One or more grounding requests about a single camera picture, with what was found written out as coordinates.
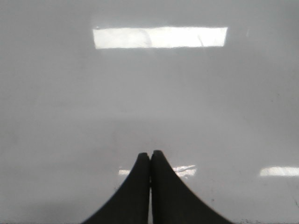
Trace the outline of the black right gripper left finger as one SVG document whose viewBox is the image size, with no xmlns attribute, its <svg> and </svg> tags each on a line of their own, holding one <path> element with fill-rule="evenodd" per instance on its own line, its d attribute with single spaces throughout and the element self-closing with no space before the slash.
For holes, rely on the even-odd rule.
<svg viewBox="0 0 299 224">
<path fill-rule="evenodd" d="M 150 159 L 140 153 L 114 195 L 85 224 L 146 224 L 150 198 Z"/>
</svg>

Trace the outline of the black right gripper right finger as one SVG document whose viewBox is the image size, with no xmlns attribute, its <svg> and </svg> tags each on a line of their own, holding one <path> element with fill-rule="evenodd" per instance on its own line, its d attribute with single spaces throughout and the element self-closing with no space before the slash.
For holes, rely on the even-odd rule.
<svg viewBox="0 0 299 224">
<path fill-rule="evenodd" d="M 231 223 L 206 205 L 184 184 L 173 171 L 162 151 L 153 152 L 150 164 L 153 223 Z"/>
</svg>

